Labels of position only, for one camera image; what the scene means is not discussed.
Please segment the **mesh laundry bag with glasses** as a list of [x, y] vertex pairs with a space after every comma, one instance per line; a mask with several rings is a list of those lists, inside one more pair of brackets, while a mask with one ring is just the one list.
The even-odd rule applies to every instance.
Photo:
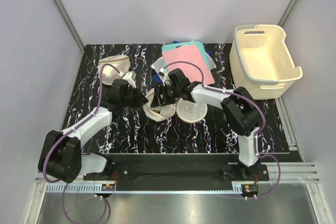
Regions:
[[[167, 120], [171, 117], [164, 117], [160, 114], [153, 112], [150, 110], [150, 105], [154, 96], [154, 89], [151, 89], [147, 94], [146, 98], [148, 99], [148, 103], [143, 106], [143, 110], [145, 115], [156, 122], [161, 122]], [[177, 115], [183, 122], [186, 123], [197, 123], [205, 118], [207, 114], [207, 104], [205, 103], [193, 103], [190, 101], [185, 101], [183, 99], [179, 99], [175, 104], [176, 112], [174, 115]]]

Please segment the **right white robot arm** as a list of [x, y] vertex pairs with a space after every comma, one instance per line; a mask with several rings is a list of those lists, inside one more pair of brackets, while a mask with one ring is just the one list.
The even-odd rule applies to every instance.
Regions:
[[257, 174], [255, 166], [259, 161], [257, 136], [265, 126], [266, 120], [261, 109], [244, 87], [227, 90], [210, 87], [201, 81], [191, 82], [184, 72], [176, 68], [170, 72], [161, 68], [162, 83], [155, 83], [150, 108], [163, 108], [184, 100], [190, 103], [203, 103], [222, 109], [226, 121], [238, 136], [239, 176], [250, 180]]

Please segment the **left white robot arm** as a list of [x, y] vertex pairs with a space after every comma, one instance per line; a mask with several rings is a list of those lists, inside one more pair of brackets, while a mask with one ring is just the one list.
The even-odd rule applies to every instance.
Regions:
[[44, 180], [72, 183], [78, 176], [91, 173], [109, 179], [113, 167], [107, 158], [102, 154], [84, 154], [82, 147], [125, 108], [139, 108], [147, 102], [132, 80], [117, 79], [110, 86], [101, 86], [98, 105], [87, 116], [60, 132], [47, 133], [38, 163]]

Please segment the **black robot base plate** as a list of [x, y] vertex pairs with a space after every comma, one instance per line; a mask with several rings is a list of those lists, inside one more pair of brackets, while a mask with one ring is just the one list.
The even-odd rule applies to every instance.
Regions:
[[130, 185], [181, 184], [219, 187], [233, 182], [267, 182], [266, 165], [252, 170], [238, 163], [237, 154], [107, 154], [107, 171], [84, 176], [88, 181]]

